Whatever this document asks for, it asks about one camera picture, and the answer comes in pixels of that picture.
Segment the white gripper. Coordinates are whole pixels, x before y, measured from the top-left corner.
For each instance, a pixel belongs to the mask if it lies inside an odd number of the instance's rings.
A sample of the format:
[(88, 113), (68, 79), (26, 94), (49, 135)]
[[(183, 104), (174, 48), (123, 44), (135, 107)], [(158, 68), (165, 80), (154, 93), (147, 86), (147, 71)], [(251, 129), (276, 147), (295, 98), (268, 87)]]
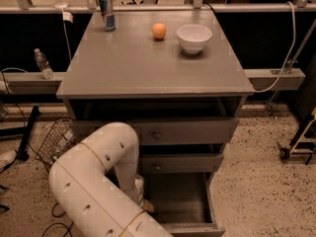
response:
[(144, 179), (140, 175), (135, 176), (134, 190), (138, 205), (143, 205), (143, 209), (149, 213), (155, 211), (154, 205), (149, 200), (144, 200)]

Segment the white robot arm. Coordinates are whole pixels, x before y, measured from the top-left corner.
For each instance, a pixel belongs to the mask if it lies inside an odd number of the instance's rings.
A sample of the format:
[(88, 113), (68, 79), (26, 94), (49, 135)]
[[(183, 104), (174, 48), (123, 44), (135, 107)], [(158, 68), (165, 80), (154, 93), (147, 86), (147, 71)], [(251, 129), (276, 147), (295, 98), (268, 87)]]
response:
[(50, 168), (53, 195), (85, 237), (173, 237), (146, 211), (138, 156), (135, 130), (111, 122)]

